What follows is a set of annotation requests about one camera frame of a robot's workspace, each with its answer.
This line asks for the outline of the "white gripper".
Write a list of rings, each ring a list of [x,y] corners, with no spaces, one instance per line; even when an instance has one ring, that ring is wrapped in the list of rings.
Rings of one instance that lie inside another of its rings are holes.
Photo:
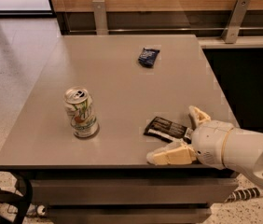
[[[195,129],[191,136],[192,146],[184,141],[171,142],[149,152],[146,155],[147,161],[154,165],[185,165],[198,159],[204,165],[218,170],[224,169],[223,146],[234,126],[231,123],[211,120],[207,113],[194,105],[188,109]]]

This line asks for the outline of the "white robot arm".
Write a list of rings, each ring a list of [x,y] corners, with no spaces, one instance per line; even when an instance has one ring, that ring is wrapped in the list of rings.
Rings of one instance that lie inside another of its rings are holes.
[[[191,142],[175,139],[146,155],[154,165],[185,165],[193,161],[244,175],[263,189],[263,133],[213,120],[196,106],[189,108],[193,132]]]

